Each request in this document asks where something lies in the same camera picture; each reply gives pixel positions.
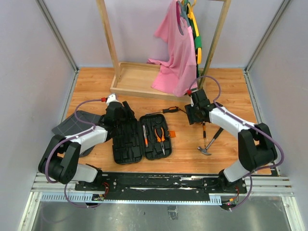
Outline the silver orange utility knife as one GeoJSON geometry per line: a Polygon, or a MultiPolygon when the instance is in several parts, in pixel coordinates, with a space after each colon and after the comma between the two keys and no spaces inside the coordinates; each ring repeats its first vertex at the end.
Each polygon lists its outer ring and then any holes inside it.
{"type": "Polygon", "coordinates": [[[143,128],[143,136],[144,136],[144,141],[145,141],[145,147],[148,147],[148,139],[147,139],[147,133],[146,133],[145,125],[142,125],[142,128],[143,128]]]}

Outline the black plastic tool case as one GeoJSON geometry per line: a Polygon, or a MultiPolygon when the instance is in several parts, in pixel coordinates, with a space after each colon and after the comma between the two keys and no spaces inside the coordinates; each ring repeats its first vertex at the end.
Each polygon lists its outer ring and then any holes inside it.
{"type": "Polygon", "coordinates": [[[117,127],[113,137],[113,158],[119,165],[132,164],[143,158],[157,160],[167,158],[172,154],[172,143],[167,121],[162,114],[144,115],[117,127]],[[142,125],[146,127],[148,147],[145,147],[142,125]],[[157,142],[154,130],[164,129],[165,153],[163,155],[160,143],[157,142]]]}

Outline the claw hammer black grip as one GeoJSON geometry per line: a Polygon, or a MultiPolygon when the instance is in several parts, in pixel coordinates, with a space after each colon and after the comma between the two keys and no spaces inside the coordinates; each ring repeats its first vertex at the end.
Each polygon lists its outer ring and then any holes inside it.
{"type": "Polygon", "coordinates": [[[211,145],[213,144],[213,142],[219,137],[219,135],[223,132],[223,128],[219,128],[218,131],[215,133],[214,137],[212,138],[212,140],[210,141],[210,143],[205,147],[198,147],[197,149],[204,155],[211,155],[211,153],[208,152],[208,149],[211,147],[211,145]]]}

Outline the orange black pliers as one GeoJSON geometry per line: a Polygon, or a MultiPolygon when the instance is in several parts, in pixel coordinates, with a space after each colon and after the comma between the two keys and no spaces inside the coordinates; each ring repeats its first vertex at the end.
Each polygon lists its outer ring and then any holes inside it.
{"type": "Polygon", "coordinates": [[[162,127],[161,128],[156,128],[154,130],[154,132],[155,132],[155,135],[156,135],[157,142],[160,143],[163,155],[166,155],[166,153],[165,153],[165,145],[164,145],[164,141],[165,141],[164,129],[162,127]]]}

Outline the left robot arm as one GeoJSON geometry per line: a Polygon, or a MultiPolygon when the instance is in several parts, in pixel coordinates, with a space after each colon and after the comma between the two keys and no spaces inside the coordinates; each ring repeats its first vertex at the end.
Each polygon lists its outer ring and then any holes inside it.
{"type": "Polygon", "coordinates": [[[90,127],[73,135],[52,137],[38,165],[38,171],[45,175],[49,183],[67,184],[72,180],[77,180],[85,181],[87,186],[94,191],[102,187],[103,178],[98,176],[99,169],[79,164],[80,154],[97,144],[114,138],[117,127],[133,119],[134,112],[126,101],[118,101],[114,93],[108,97],[84,101],[79,106],[90,102],[106,103],[106,113],[101,116],[99,122],[88,122],[78,117],[77,107],[74,111],[75,119],[90,127]]]}

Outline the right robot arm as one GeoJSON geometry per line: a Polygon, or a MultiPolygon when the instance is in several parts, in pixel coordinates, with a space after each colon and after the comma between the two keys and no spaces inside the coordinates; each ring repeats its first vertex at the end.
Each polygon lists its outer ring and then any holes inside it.
{"type": "Polygon", "coordinates": [[[230,192],[246,175],[277,159],[277,151],[269,127],[245,121],[222,104],[207,98],[203,89],[187,91],[191,103],[185,106],[189,123],[208,122],[219,126],[238,141],[238,160],[218,174],[218,187],[230,192]]]}

